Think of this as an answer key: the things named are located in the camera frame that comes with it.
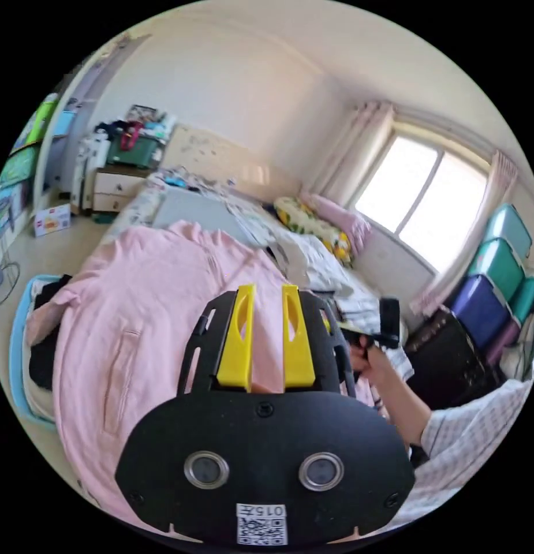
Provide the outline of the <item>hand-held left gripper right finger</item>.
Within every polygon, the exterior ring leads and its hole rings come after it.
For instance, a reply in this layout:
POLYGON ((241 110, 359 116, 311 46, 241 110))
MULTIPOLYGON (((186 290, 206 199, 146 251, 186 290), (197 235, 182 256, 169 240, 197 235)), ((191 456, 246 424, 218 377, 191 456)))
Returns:
POLYGON ((282 286, 283 373, 285 387, 311 387, 315 370, 296 285, 282 286))

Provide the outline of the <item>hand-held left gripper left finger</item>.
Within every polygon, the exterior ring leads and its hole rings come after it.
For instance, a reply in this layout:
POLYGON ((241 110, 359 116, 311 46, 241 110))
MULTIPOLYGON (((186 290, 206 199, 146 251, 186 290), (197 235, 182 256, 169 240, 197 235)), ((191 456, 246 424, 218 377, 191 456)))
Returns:
POLYGON ((255 285, 236 291, 216 380, 220 387, 251 392, 255 285))

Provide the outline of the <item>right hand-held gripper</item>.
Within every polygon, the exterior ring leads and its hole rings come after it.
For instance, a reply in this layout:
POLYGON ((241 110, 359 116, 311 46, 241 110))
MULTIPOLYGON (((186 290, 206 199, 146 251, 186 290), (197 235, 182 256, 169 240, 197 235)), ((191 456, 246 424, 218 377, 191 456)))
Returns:
POLYGON ((339 330, 348 343, 364 349, 369 349, 382 337, 380 334, 369 334, 354 327, 340 327, 339 330))

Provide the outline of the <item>person's right hand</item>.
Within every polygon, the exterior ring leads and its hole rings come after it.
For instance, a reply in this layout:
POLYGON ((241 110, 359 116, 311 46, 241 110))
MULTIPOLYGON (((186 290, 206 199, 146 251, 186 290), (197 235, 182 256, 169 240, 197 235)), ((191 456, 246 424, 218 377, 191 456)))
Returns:
POLYGON ((389 378, 395 377, 395 370, 384 351, 375 345, 367 347, 367 339, 361 336, 349 345, 352 371, 367 379, 370 385, 378 387, 389 378))

